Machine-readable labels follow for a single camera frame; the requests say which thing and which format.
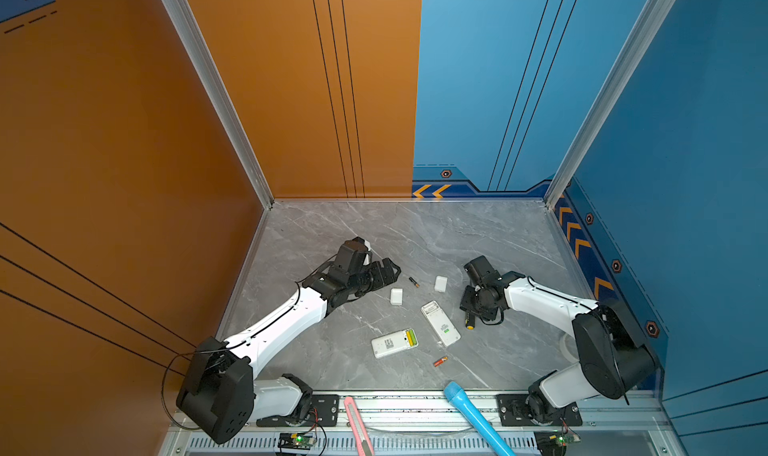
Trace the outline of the white battery cover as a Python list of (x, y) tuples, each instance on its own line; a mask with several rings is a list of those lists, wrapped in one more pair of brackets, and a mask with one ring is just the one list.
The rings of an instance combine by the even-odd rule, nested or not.
[(447, 290), (448, 279), (445, 276), (437, 276), (434, 282), (434, 290), (438, 293), (445, 293)]
[(403, 289), (393, 288), (390, 291), (390, 303), (393, 306), (401, 306), (403, 304)]

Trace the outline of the white remote with back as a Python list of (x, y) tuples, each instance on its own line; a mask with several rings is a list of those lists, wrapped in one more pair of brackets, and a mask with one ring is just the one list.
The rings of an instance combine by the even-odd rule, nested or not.
[(444, 346), (449, 347), (460, 340), (458, 330), (436, 301), (430, 301), (422, 306), (421, 312)]

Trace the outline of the white remote control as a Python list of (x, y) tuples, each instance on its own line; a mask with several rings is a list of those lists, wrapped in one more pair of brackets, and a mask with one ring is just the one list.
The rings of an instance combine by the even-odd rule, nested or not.
[(371, 341), (371, 347), (376, 359), (388, 357), (403, 351), (413, 349), (406, 340), (405, 331), (400, 330), (394, 333), (380, 336)]

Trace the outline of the red AAA battery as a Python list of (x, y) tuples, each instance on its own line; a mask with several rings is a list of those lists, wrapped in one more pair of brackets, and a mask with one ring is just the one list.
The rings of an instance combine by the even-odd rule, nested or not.
[(439, 367), (440, 365), (444, 364), (448, 359), (449, 358), (447, 356), (443, 356), (439, 358), (433, 363), (433, 367)]

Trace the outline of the black yellow battery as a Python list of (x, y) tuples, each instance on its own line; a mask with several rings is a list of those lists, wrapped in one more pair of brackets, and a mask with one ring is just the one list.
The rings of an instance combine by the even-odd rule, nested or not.
[(476, 317), (471, 312), (466, 313), (465, 327), (467, 330), (474, 330), (476, 326)]

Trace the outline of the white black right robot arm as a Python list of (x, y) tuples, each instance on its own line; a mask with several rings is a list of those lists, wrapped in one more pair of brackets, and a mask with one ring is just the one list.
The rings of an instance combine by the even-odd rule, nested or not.
[(507, 311), (533, 316), (572, 337), (576, 361), (531, 384), (523, 414), (533, 423), (550, 425), (564, 409), (594, 396), (622, 399), (627, 391), (660, 368), (660, 360), (628, 306), (620, 300), (601, 303), (579, 298), (509, 272), (473, 275), (460, 309), (465, 326), (500, 324)]

